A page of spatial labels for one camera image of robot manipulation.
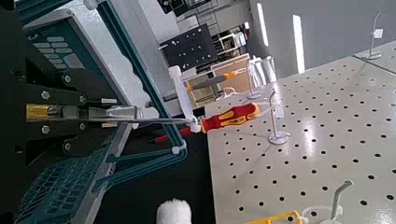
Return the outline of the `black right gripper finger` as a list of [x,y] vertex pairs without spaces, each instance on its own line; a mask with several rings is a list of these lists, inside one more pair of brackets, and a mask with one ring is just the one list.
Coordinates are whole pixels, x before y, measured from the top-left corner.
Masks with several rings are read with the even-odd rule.
[[28,122],[28,152],[53,149],[68,157],[86,157],[100,149],[116,127],[103,127],[88,121],[44,120]]
[[26,84],[26,102],[39,105],[124,105],[105,77],[86,69],[66,69],[45,84]]

